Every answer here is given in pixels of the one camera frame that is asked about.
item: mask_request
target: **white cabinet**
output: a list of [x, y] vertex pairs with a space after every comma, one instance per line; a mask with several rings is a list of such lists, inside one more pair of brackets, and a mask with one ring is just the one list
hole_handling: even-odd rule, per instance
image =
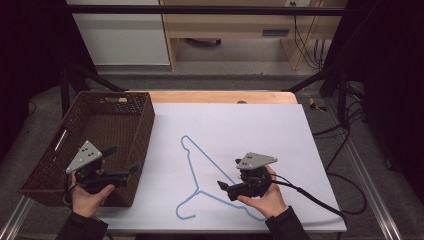
[[[68, 4], [158, 5], [156, 0], [67, 0]], [[74, 14], [95, 65], [169, 65], [160, 14]]]

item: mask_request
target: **black cable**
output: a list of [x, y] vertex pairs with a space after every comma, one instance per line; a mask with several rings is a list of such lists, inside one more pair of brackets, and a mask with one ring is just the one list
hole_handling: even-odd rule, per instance
[[287, 180], [286, 178], [284, 178], [284, 177], [282, 177], [282, 176], [279, 176], [279, 175], [277, 175], [277, 174], [269, 174], [270, 176], [276, 176], [276, 177], [279, 177], [279, 178], [281, 178], [281, 179], [283, 179], [284, 181], [286, 181], [288, 184], [291, 184], [291, 185], [293, 185], [289, 180]]
[[349, 138], [350, 130], [347, 130], [347, 134], [345, 136], [345, 139], [343, 139], [342, 144], [337, 149], [336, 153], [334, 154], [333, 158], [331, 158], [330, 162], [325, 167], [325, 172], [328, 172], [328, 169], [330, 169], [331, 165], [333, 164], [334, 160], [336, 160], [336, 157], [339, 155], [340, 151], [342, 150], [343, 146], [346, 144], [347, 139]]
[[322, 134], [325, 134], [325, 133], [332, 132], [332, 131], [336, 130], [337, 128], [339, 128], [340, 126], [341, 126], [341, 124], [337, 124], [336, 126], [331, 127], [329, 129], [326, 129], [326, 130], [323, 130], [321, 132], [312, 133], [312, 136], [318, 136], [318, 135], [322, 135]]
[[317, 52], [318, 52], [318, 42], [319, 42], [319, 40], [318, 39], [315, 39], [315, 44], [314, 44], [314, 60], [315, 60], [315, 63], [319, 63], [319, 59], [317, 58]]
[[354, 182], [352, 182], [351, 180], [349, 180], [349, 179], [348, 179], [348, 178], [346, 178], [346, 177], [343, 177], [343, 176], [341, 176], [341, 175], [339, 175], [339, 174], [330, 173], [330, 172], [327, 172], [327, 175], [328, 175], [328, 176], [338, 177], [338, 178], [341, 178], [341, 179], [345, 180], [346, 182], [348, 182], [348, 183], [350, 183], [352, 186], [354, 186], [354, 187], [355, 187], [355, 188], [359, 191], [359, 193], [360, 193], [360, 194], [361, 194], [361, 196], [362, 196], [363, 204], [362, 204], [362, 208], [361, 208], [359, 211], [353, 212], [353, 211], [348, 211], [348, 210], [342, 210], [341, 212], [344, 212], [344, 213], [347, 213], [347, 214], [351, 214], [351, 215], [359, 215], [359, 214], [364, 213], [364, 212], [365, 212], [365, 210], [367, 209], [367, 197], [365, 196], [364, 191], [362, 191], [362, 189], [361, 189], [358, 185], [356, 185]]
[[28, 113], [28, 117], [31, 116], [37, 109], [37, 104], [35, 102], [30, 101], [29, 103], [32, 103], [34, 105], [34, 109], [32, 109], [32, 111]]
[[353, 117], [356, 117], [356, 115], [362, 114], [364, 112], [364, 110], [362, 109], [357, 109], [355, 110], [349, 117], [348, 120], [352, 119]]
[[362, 106], [362, 101], [361, 100], [359, 100], [359, 101], [355, 101], [355, 102], [353, 102], [353, 103], [351, 103], [351, 104], [349, 104], [349, 106], [347, 107], [348, 109], [349, 108], [351, 108], [353, 105], [355, 105], [355, 104], [359, 104], [359, 105], [361, 105]]
[[322, 39], [322, 42], [321, 42], [321, 54], [320, 54], [320, 56], [319, 56], [319, 62], [320, 62], [320, 64], [321, 64], [321, 69], [324, 67], [324, 62], [325, 62], [325, 59], [324, 59], [324, 48], [325, 48], [325, 39]]
[[328, 138], [335, 138], [335, 137], [338, 137], [338, 136], [340, 136], [340, 135], [345, 134], [346, 132], [347, 132], [347, 131], [344, 131], [344, 132], [341, 132], [341, 133], [337, 133], [337, 134], [330, 135], [330, 136], [325, 136], [325, 137], [314, 137], [314, 139], [328, 139]]
[[275, 183], [275, 184], [279, 184], [279, 185], [283, 185], [286, 187], [290, 187], [295, 189], [297, 192], [299, 192], [300, 194], [302, 194], [303, 196], [307, 197], [309, 200], [311, 200], [312, 202], [316, 203], [317, 205], [321, 206], [322, 208], [340, 216], [344, 223], [347, 225], [347, 220], [346, 220], [346, 216], [343, 215], [342, 212], [340, 212], [339, 210], [321, 202], [320, 200], [318, 200], [317, 198], [315, 198], [314, 196], [312, 196], [310, 193], [308, 193], [307, 191], [303, 190], [300, 187], [297, 187], [289, 182], [285, 183], [285, 182], [281, 182], [281, 181], [277, 181], [277, 180], [271, 180], [271, 179], [264, 179], [264, 178], [257, 178], [257, 177], [247, 177], [247, 179], [251, 179], [251, 180], [258, 180], [258, 181], [267, 181], [267, 182], [271, 182], [271, 183]]
[[106, 234], [106, 236], [107, 236], [110, 240], [113, 240], [112, 234], [107, 233], [107, 234]]
[[[296, 44], [297, 48], [300, 51], [300, 54], [302, 54], [303, 58], [305, 59], [306, 63], [310, 68], [318, 69], [318, 65], [312, 60], [311, 56], [309, 55], [308, 49], [306, 48], [306, 44], [303, 42], [302, 36], [299, 33], [299, 30], [297, 28], [297, 20], [296, 16], [293, 16], [294, 18], [294, 43]], [[305, 54], [303, 53], [302, 49], [299, 47], [299, 44], [297, 43], [297, 37], [296, 35], [299, 35], [300, 41], [302, 42], [303, 48], [305, 49], [306, 55], [308, 56], [309, 60], [315, 64], [315, 66], [311, 66], [311, 64], [308, 62], [308, 59], [306, 58]]]
[[63, 184], [63, 193], [67, 194], [68, 193], [68, 181], [69, 181], [69, 175], [65, 174], [65, 181]]
[[360, 119], [364, 119], [364, 117], [365, 117], [365, 112], [364, 111], [361, 111], [361, 112], [359, 112], [358, 113], [358, 115], [359, 114], [361, 114], [361, 116], [359, 116], [359, 117], [357, 117], [357, 118], [355, 118], [355, 119], [353, 119], [350, 123], [352, 124], [352, 123], [354, 123], [354, 122], [356, 122], [356, 121], [358, 121], [358, 120], [360, 120]]

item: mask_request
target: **gray floor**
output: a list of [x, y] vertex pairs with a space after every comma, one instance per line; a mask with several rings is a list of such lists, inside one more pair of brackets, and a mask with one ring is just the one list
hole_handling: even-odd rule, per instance
[[[230, 54], [230, 48], [234, 49], [236, 46], [240, 50], [236, 50], [236, 54]], [[296, 73], [287, 70], [286, 59], [281, 55], [274, 54], [275, 51], [280, 50], [281, 46], [273, 41], [258, 43], [257, 41], [223, 40], [219, 47], [199, 47], [193, 46], [191, 43], [183, 43], [177, 65], [181, 68], [176, 69], [173, 73], [154, 67], [103, 68], [101, 71], [104, 77], [111, 82], [132, 89], [209, 90], [280, 90], [292, 86], [315, 72], [310, 69]], [[225, 62], [225, 68], [222, 67], [224, 66], [221, 65], [222, 62]], [[209, 67], [202, 69], [199, 67], [202, 63]], [[100, 88], [92, 82], [90, 85], [93, 88]], [[336, 124], [330, 112], [309, 108], [309, 96], [315, 95], [314, 90], [317, 86], [319, 83], [297, 95], [299, 103], [304, 106], [312, 132], [324, 130]], [[315, 98], [315, 100], [319, 106], [334, 102], [332, 98]], [[0, 199], [2, 199], [0, 226], [3, 226], [13, 213], [21, 198], [16, 190], [25, 181], [26, 176], [42, 155], [60, 124], [59, 88], [56, 87], [35, 96], [30, 103], [30, 109], [34, 109], [35, 106], [35, 111], [26, 119], [22, 132], [0, 165]], [[361, 120], [355, 121], [352, 124], [349, 138], [355, 144], [367, 170], [375, 181], [402, 239], [424, 239], [424, 206], [414, 195], [401, 173], [386, 169], [385, 157], [369, 126]], [[316, 139], [316, 145], [324, 165], [329, 162], [341, 142], [341, 136]], [[343, 149], [336, 158], [331, 172], [359, 183], [352, 167], [351, 157], [346, 149]], [[351, 211], [360, 209], [362, 199], [354, 188], [337, 178], [330, 177], [330, 182], [343, 209]], [[59, 230], [68, 213], [69, 211], [64, 208], [47, 208], [34, 203], [23, 222], [18, 238], [24, 239], [28, 234], [54, 234]], [[343, 239], [386, 239], [374, 211], [370, 207], [361, 215], [347, 215], [347, 218], [348, 231], [343, 234]], [[333, 234], [312, 234], [312, 236], [314, 239], [335, 239]]]

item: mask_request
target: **floor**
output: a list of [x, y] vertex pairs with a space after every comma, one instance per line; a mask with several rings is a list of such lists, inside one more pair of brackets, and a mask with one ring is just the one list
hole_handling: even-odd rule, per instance
[[[166, 67], [133, 66], [116, 68], [99, 66], [99, 72], [109, 81], [133, 89], [278, 91], [306, 79], [317, 71], [303, 65], [299, 71], [292, 72], [289, 70], [284, 54], [278, 54], [282, 52], [283, 49], [278, 40], [264, 42], [224, 39], [220, 46], [183, 41], [174, 72]], [[94, 89], [101, 88], [94, 82], [89, 84]], [[334, 98], [319, 97], [316, 90], [320, 84], [320, 82], [315, 83], [297, 94], [298, 102], [303, 105], [311, 131], [314, 133], [337, 124], [331, 111], [336, 101]], [[322, 111], [322, 108], [310, 108], [311, 97], [315, 100], [317, 107], [326, 107], [327, 111]], [[355, 104], [355, 101], [356, 99], [348, 97], [348, 103], [353, 104], [351, 113], [361, 110], [360, 104]], [[0, 165], [0, 182], [2, 182], [0, 226], [3, 227], [21, 199], [16, 190], [31, 171], [60, 124], [59, 89], [53, 88], [35, 96], [30, 103], [30, 110], [31, 114], [21, 134]], [[372, 202], [375, 196], [367, 196], [368, 206], [363, 213], [347, 214], [348, 231], [342, 235], [342, 239], [424, 239], [424, 206], [416, 198], [401, 173], [386, 169], [385, 157], [366, 124], [364, 116], [356, 115], [351, 120], [353, 122], [348, 138], [350, 143], [338, 154], [331, 166], [331, 172], [362, 186], [363, 176], [358, 174], [355, 167], [355, 154], [352, 154], [352, 149], [355, 150], [379, 193], [378, 197], [384, 203], [383, 207], [387, 208], [395, 229], [398, 230], [396, 233], [399, 233], [401, 237], [388, 236], [387, 232], [383, 231], [384, 224], [381, 225], [379, 222], [382, 219], [381, 211], [375, 209], [378, 204]], [[337, 129], [315, 138], [324, 165], [330, 162], [342, 144], [343, 136], [346, 136], [346, 133], [343, 133], [342, 129]], [[337, 177], [329, 176], [329, 179], [342, 209], [353, 212], [361, 209], [362, 196], [356, 188]], [[16, 239], [54, 239], [54, 233], [61, 227], [67, 214], [67, 209], [46, 208], [35, 202], [27, 213]], [[145, 235], [144, 239], [163, 239], [164, 237], [166, 236]], [[311, 237], [336, 239], [334, 234], [311, 233]]]

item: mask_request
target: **aluminum rail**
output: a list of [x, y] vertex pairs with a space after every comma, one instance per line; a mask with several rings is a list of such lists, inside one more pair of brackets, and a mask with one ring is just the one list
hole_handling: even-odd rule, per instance
[[0, 230], [0, 240], [15, 239], [33, 203], [34, 200], [25, 196], [21, 197], [21, 200], [15, 208], [15, 211], [13, 211], [9, 220]]
[[295, 15], [345, 16], [364, 10], [311, 7], [253, 7], [253, 6], [157, 6], [157, 5], [45, 5], [47, 10], [79, 14], [217, 14], [217, 15]]

